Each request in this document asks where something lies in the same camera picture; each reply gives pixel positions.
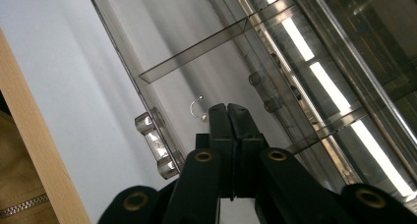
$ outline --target glass cabinet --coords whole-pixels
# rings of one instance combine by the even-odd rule
[[[417,0],[92,2],[163,177],[209,108],[236,103],[327,189],[366,183],[417,211]]]

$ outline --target white wall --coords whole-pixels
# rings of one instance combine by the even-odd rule
[[[90,0],[0,0],[0,28],[95,223],[122,190],[165,186],[145,112]]]

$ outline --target zipper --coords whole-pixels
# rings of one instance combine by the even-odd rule
[[[6,209],[0,210],[0,219],[12,216],[18,212],[24,211],[26,209],[38,206],[45,202],[49,201],[49,197],[47,194],[42,196],[34,197],[22,203],[16,204],[14,206],[8,207]]]

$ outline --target shelf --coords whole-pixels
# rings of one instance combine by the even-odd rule
[[[416,126],[411,119],[415,109],[410,107],[416,101],[415,55],[398,50],[388,28],[375,16],[380,12],[377,4],[356,20],[350,5],[357,0],[191,1],[215,12],[199,19],[212,28],[183,29],[187,28],[183,24],[191,24],[188,16],[196,17],[197,11],[179,10],[175,19],[158,13],[169,22],[152,20],[151,24],[173,28],[163,40],[156,37],[155,41],[166,46],[164,53],[171,57],[148,68],[139,60],[154,53],[140,53],[147,48],[139,46],[141,40],[132,34],[133,27],[141,26],[141,18],[126,21],[112,11],[123,4],[94,0],[144,105],[161,112],[163,138],[172,139],[188,153],[194,147],[194,134],[208,130],[207,124],[191,117],[190,103],[203,95],[205,100],[195,106],[202,114],[216,103],[237,103],[253,113],[270,145],[297,154],[331,190],[366,182],[400,200],[412,197],[410,191],[416,190],[417,182]],[[151,12],[167,7],[154,2],[146,8]],[[357,37],[355,25],[365,23],[371,28],[359,29]],[[192,44],[177,37],[187,36],[187,31],[195,40]],[[389,44],[398,48],[389,51]],[[382,64],[385,56],[387,67]],[[377,153],[390,161],[389,169]],[[371,167],[384,172],[369,175]],[[388,170],[403,179],[406,192]]]

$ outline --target transparent acrylic divider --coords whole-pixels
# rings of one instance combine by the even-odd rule
[[[350,4],[361,3],[359,0],[349,1]],[[373,9],[372,1],[370,0],[367,3],[367,9],[364,12]],[[337,62],[336,67],[339,72],[348,80],[348,84],[358,100],[369,112],[368,116],[381,132],[380,137],[389,144],[390,149],[401,161],[402,166],[415,185],[417,183],[417,139],[416,132],[412,127],[416,126],[409,126],[412,121],[407,119],[415,118],[415,115],[404,117],[408,112],[399,110],[394,102],[397,100],[396,96],[389,95],[389,92],[387,92],[389,87],[385,88],[386,86],[383,85],[385,79],[378,79],[378,76],[385,78],[387,72],[375,71],[378,69],[376,68],[378,65],[367,58],[367,55],[378,58],[379,53],[368,53],[372,45],[363,46],[364,43],[358,43],[355,36],[359,36],[358,31],[360,29],[351,30],[353,27],[358,27],[353,25],[352,22],[363,18],[367,19],[367,17],[362,16],[362,14],[354,14],[352,10],[349,11],[348,3],[346,3],[347,8],[345,8],[339,6],[337,2],[347,2],[347,0],[339,0],[335,3],[331,0],[297,0],[309,21],[315,26],[316,32],[321,36],[330,56]],[[374,25],[370,20],[366,24],[368,29]],[[403,32],[407,33],[408,31],[412,30],[405,29]],[[390,77],[397,76],[398,71],[401,72],[400,68],[395,68],[392,71],[383,66],[383,69],[391,72]]]
[[[145,112],[135,119],[135,125],[138,132],[145,137],[145,140],[149,145],[150,151],[156,160],[159,174],[164,179],[169,179],[181,171],[184,165],[184,158],[181,152],[173,146],[174,144],[172,142],[169,142],[168,146],[170,146],[173,157],[169,155],[166,144],[162,141],[160,136],[164,135],[163,119],[157,108],[152,108],[150,111],[152,116],[149,112]],[[153,121],[158,122],[158,125],[160,126],[159,131],[161,131],[162,134],[156,129]]]
[[[152,115],[153,108],[162,109],[163,107],[158,102],[153,88],[144,80],[138,77],[142,68],[128,36],[122,29],[122,25],[120,24],[119,19],[116,17],[109,0],[91,0],[91,2],[94,5],[94,8],[97,10],[101,21],[103,22],[103,25],[114,45],[114,48],[117,51],[117,54],[119,55],[120,60],[122,61],[123,66],[128,73],[128,76],[136,92],[138,93],[138,97],[144,104],[147,112],[149,112],[149,118],[154,125],[155,132],[159,135],[160,141],[162,142],[166,152],[169,155],[170,161],[174,167],[173,170],[175,170],[176,173],[179,173],[182,167],[180,163],[183,158],[182,155],[178,152],[174,154],[174,152],[178,149],[178,145],[180,144],[179,140],[175,135],[175,131],[172,130],[169,120],[164,120],[162,124],[160,120],[156,120],[155,115]],[[160,114],[160,118],[166,118],[164,110],[161,110]],[[173,170],[163,171],[162,173],[171,173]]]
[[[247,2],[241,2],[241,5],[247,5]],[[307,10],[310,13],[314,13],[316,10],[320,10],[320,8],[307,8]],[[296,9],[294,9],[292,15],[292,22],[295,23],[295,26],[298,29],[300,29],[299,31],[305,38],[307,44],[312,47],[314,53],[312,57],[306,58],[305,56],[302,56],[303,58],[300,58],[300,47],[294,46],[293,42],[295,41],[293,40],[293,37],[288,36],[288,34],[291,35],[291,31],[288,30],[287,27],[284,27],[285,24],[282,23],[282,20],[267,20],[262,25],[258,26],[258,28],[255,28],[255,30],[259,34],[260,39],[263,41],[265,46],[268,48],[269,53],[276,53],[278,56],[279,60],[276,62],[285,62],[287,64],[286,68],[282,68],[286,71],[282,71],[282,73],[286,76],[289,84],[297,86],[295,88],[298,89],[299,92],[294,92],[294,96],[297,97],[298,94],[300,95],[300,105],[303,109],[305,109],[305,113],[308,114],[309,110],[316,111],[312,114],[313,117],[311,117],[310,121],[316,130],[316,134],[318,134],[320,139],[322,139],[323,146],[319,147],[324,148],[331,156],[331,160],[333,160],[334,165],[338,168],[340,175],[346,183],[371,183],[374,186],[378,186],[392,193],[402,201],[409,200],[410,198],[413,199],[415,197],[415,186],[412,184],[413,179],[411,179],[408,174],[404,173],[406,170],[404,170],[404,167],[401,167],[401,164],[398,163],[399,160],[395,154],[392,153],[391,148],[387,147],[387,137],[384,137],[382,134],[378,133],[377,130],[375,130],[375,122],[370,122],[369,117],[367,117],[368,112],[370,112],[368,111],[370,108],[368,107],[365,109],[362,107],[361,103],[364,101],[361,100],[359,102],[359,99],[356,98],[357,92],[352,90],[351,85],[346,82],[345,77],[337,68],[339,66],[332,60],[333,56],[330,57],[327,50],[322,47],[321,42],[316,37],[315,31],[309,28],[310,25],[303,19],[301,12],[296,12]],[[322,27],[321,30],[324,30],[325,34],[328,34],[326,33],[326,27]],[[322,70],[315,73],[315,70],[319,69],[313,68],[318,66],[317,63],[321,63],[320,69]],[[331,82],[333,85],[332,88],[336,90],[328,90],[328,84],[324,84],[325,81],[322,81],[322,79],[325,79],[327,82]],[[341,91],[342,97],[338,97],[338,100],[334,97],[337,94],[337,92],[334,93],[335,91]],[[381,98],[375,99],[374,96],[378,95],[370,95],[370,97],[367,98],[368,101],[372,102],[371,106],[374,109],[378,109],[372,110],[371,112],[381,115],[382,117],[380,117],[385,120],[390,118],[389,113],[387,113],[387,111],[389,111],[389,107],[385,105],[384,100]],[[345,103],[345,106],[343,107],[340,103],[342,101],[346,101],[348,103]],[[397,135],[395,132],[397,129],[390,128],[389,125],[387,125],[387,129],[392,132],[392,137]],[[338,135],[349,136],[344,137],[341,140]],[[304,150],[304,152],[300,154],[300,156],[303,157],[305,152],[310,153],[311,150],[319,148],[316,147],[316,145],[311,147],[311,149],[308,148],[308,146],[312,145],[314,137],[315,134],[307,136],[304,140],[293,143],[287,149],[292,152],[300,152]],[[359,138],[361,142],[353,142],[350,140],[352,138]],[[366,170],[366,168],[364,168],[364,165],[357,166],[355,159],[349,157],[349,154],[355,150],[356,146],[346,148],[347,143],[349,145],[362,143],[359,146],[361,146],[361,148],[366,148],[365,150],[369,150],[368,154],[359,153],[357,154],[357,157],[361,157],[360,159],[365,161],[372,161],[373,159],[377,161],[375,163],[377,165],[375,165],[373,169],[384,170],[384,173],[380,174],[380,177],[387,178],[384,180],[383,184],[377,183],[376,180],[367,180],[366,177],[361,175],[363,170]],[[405,151],[409,150],[413,152],[412,148],[412,146],[408,148],[405,147]],[[392,166],[387,168],[385,164],[392,164]],[[320,164],[311,166],[315,168],[313,170],[317,171],[315,166],[319,165]]]
[[[251,6],[252,4],[250,4],[250,2],[253,2],[254,0],[238,1],[242,6],[242,9],[247,14],[251,14],[253,12],[254,7]],[[230,11],[230,9],[224,11],[226,7],[227,6],[224,5],[214,6],[217,12],[218,10],[223,10],[222,14],[220,14],[220,17],[223,18],[224,23],[228,24],[230,20],[232,20],[233,18],[233,12]],[[277,118],[279,118],[281,123],[284,125],[287,134],[289,134],[293,140],[293,143],[287,149],[293,153],[300,153],[301,151],[304,151],[300,154],[300,156],[304,157],[308,161],[314,161],[314,157],[320,154],[315,153],[314,151],[317,150],[319,147],[323,148],[326,151],[326,153],[330,155],[331,160],[337,167],[339,174],[343,177],[343,180],[346,183],[349,184],[357,182],[366,182],[366,179],[363,176],[361,176],[362,167],[355,167],[356,165],[354,160],[347,157],[349,155],[349,152],[351,152],[349,149],[354,148],[349,148],[347,150],[343,149],[344,144],[347,143],[348,140],[335,140],[334,136],[338,135],[341,132],[347,134],[349,132],[348,129],[351,125],[355,125],[355,127],[358,128],[359,126],[357,125],[361,125],[361,122],[367,119],[368,112],[359,103],[358,99],[355,96],[355,93],[350,89],[350,86],[346,83],[345,79],[342,77],[339,70],[336,68],[336,65],[332,63],[331,57],[328,55],[327,51],[323,49],[323,45],[321,44],[319,39],[316,38],[315,31],[309,28],[309,24],[307,24],[307,22],[303,19],[303,15],[298,10],[298,8],[291,8],[291,10],[291,16],[288,16],[286,18],[292,18],[297,28],[301,29],[300,31],[302,32],[303,37],[306,39],[308,45],[312,46],[312,49],[316,56],[313,56],[313,58],[310,58],[310,60],[307,61],[300,58],[301,55],[299,54],[299,50],[297,49],[299,47],[294,46],[293,40],[291,40],[288,36],[288,30],[284,29],[284,27],[282,26],[282,20],[284,19],[277,18],[265,20],[260,25],[254,27],[255,31],[248,30],[242,36],[238,36],[234,39],[236,45],[239,46],[242,55],[247,59],[249,65],[252,65],[252,69],[250,67],[250,72],[253,73],[251,75],[251,84],[258,88],[259,95],[263,100],[265,100],[265,95],[272,94],[274,89],[273,86],[268,86],[268,84],[265,84],[265,81],[268,81],[268,77],[271,77],[272,81],[282,80],[282,78],[278,78],[277,76],[275,76],[274,72],[276,72],[276,69],[283,70],[280,72],[284,75],[284,82],[286,82],[289,85],[287,85],[286,87],[278,87],[276,91],[279,92],[279,97],[272,98],[269,101],[265,101],[265,103],[266,109],[269,112],[273,111],[276,114]],[[268,50],[267,53],[275,54],[277,59],[275,61],[276,65],[266,64],[265,60],[270,58],[265,58],[265,56],[263,56],[262,53],[251,53],[251,45],[252,49],[255,50],[255,52],[259,52],[260,49],[261,52],[264,51],[263,48],[259,48],[258,45],[257,47],[254,47],[254,45],[256,45],[254,43],[257,41],[256,38],[253,38],[251,36],[252,32],[256,33],[258,35],[257,37],[264,43],[264,46]],[[257,56],[262,63],[257,61],[256,57],[254,58],[251,56]],[[334,82],[335,87],[338,90],[340,90],[343,94],[343,97],[345,97],[344,100],[349,102],[348,108],[346,107],[346,109],[342,110],[342,107],[340,106],[340,104],[337,104],[338,102],[335,101],[335,99],[328,97],[328,94],[325,92],[325,89],[323,89],[324,85],[321,86],[317,84],[318,76],[316,73],[313,75],[313,69],[310,66],[313,66],[315,63],[318,62],[322,64],[321,68],[324,68],[322,72],[329,74],[328,79]],[[293,92],[294,95],[290,96],[292,96],[292,98],[294,98],[294,96],[296,98],[299,97],[300,105],[305,110],[305,115],[311,115],[309,119],[316,131],[313,131],[310,135],[306,134],[307,132],[309,132],[308,126],[304,130],[303,127],[300,127],[303,125],[303,123],[300,123],[302,122],[302,119],[296,120],[294,118],[294,116],[297,116],[299,114],[295,113],[294,110],[290,112],[289,109],[292,109],[292,107],[285,106],[286,103],[291,102],[291,97],[284,98],[286,91],[283,89],[288,88],[289,86],[297,90]],[[374,104],[380,104],[381,106],[383,106],[382,102],[379,103],[378,101],[375,101]],[[292,128],[292,126],[294,125],[297,125],[296,130]],[[368,131],[368,128],[372,128],[372,124],[368,123],[367,127],[364,126],[363,131]],[[363,139],[364,136],[360,134],[357,135],[356,131],[350,136],[362,137]],[[375,137],[380,139],[381,135],[376,134]],[[314,144],[322,144],[322,146],[315,145],[315,147],[309,148]],[[379,141],[378,144],[379,145],[377,146],[384,146],[384,143],[381,141]],[[394,155],[389,155],[389,148],[384,149],[384,152],[388,154],[389,160],[396,160]],[[311,166],[317,167],[320,164],[325,163],[318,163]],[[400,166],[397,163],[395,164],[395,167],[397,169],[400,169]],[[311,172],[313,174],[318,175],[316,176],[317,178],[325,176],[317,169],[312,169]],[[412,181],[409,177],[407,177],[406,174],[402,175],[406,183]],[[389,190],[389,186],[378,185],[374,181],[371,182],[371,184],[377,185],[386,191]],[[397,197],[399,197],[398,191],[399,190],[395,191],[395,195]]]
[[[261,11],[236,22],[235,24],[209,36],[190,48],[145,71],[140,74],[140,78],[145,80],[147,83],[152,83],[198,58],[199,56],[211,51],[213,48],[242,34],[243,32],[260,25],[268,19],[275,18],[280,13],[282,13],[281,15],[284,15],[285,17],[291,16],[289,8],[293,5],[292,0],[278,0]]]
[[[235,17],[240,17],[240,13],[234,11],[233,0],[210,0],[213,4],[213,8],[219,12],[221,21],[224,24],[233,23],[236,20]],[[252,7],[243,7],[246,12],[253,12]],[[354,173],[353,169],[347,159],[343,157],[342,152],[339,149],[334,149],[336,146],[323,145],[328,151],[328,154],[332,154],[330,158],[327,155],[318,154],[318,149],[308,149],[310,146],[315,144],[322,144],[321,138],[318,137],[317,133],[306,118],[305,112],[298,106],[296,92],[290,87],[288,81],[283,76],[282,69],[283,65],[287,65],[283,60],[283,57],[271,56],[271,53],[276,51],[268,49],[266,46],[268,43],[260,38],[260,32],[262,28],[265,28],[265,23],[273,22],[279,24],[281,21],[293,17],[298,12],[298,9],[291,7],[291,12],[283,12],[273,19],[262,20],[262,16],[251,16],[254,23],[258,24],[253,29],[245,31],[242,35],[236,36],[233,41],[238,46],[242,57],[247,62],[248,71],[251,73],[249,76],[249,82],[257,90],[259,96],[264,102],[266,110],[273,113],[276,118],[281,122],[284,130],[292,140],[292,144],[287,149],[293,153],[303,153],[300,155],[300,159],[310,159],[317,161],[317,158],[321,159],[317,161],[317,166],[327,167],[331,171],[348,171],[343,176],[335,173],[336,176],[329,176],[323,171],[311,169],[311,173],[322,183],[322,185],[329,186],[328,181],[332,183],[332,189],[338,191],[342,184],[348,183],[349,181],[360,181],[358,176]]]

